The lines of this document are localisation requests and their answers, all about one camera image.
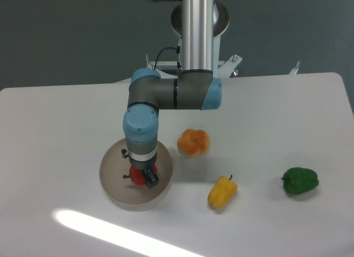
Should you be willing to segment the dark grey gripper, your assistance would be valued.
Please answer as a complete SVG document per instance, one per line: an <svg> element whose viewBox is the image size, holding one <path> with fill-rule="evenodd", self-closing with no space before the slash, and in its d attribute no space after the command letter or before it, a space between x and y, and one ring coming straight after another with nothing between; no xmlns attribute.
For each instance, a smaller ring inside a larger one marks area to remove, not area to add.
<svg viewBox="0 0 354 257"><path fill-rule="evenodd" d="M153 188L159 184L157 171L153 168L157 160L157 148L147 154L136 154L129 149L121 150L122 157L129 158L131 166L144 170L145 183L148 188Z"/></svg>

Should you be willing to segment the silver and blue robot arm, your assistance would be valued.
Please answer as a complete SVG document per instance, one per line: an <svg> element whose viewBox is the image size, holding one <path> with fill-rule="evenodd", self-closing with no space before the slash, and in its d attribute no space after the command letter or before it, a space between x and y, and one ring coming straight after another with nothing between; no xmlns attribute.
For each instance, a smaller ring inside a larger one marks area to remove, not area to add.
<svg viewBox="0 0 354 257"><path fill-rule="evenodd" d="M122 156L140 170L149 188L159 183L157 136L161 109L218 109L222 84L214 77L214 1L181 0L181 76L165 79L155 69L135 71L123 117Z"/></svg>

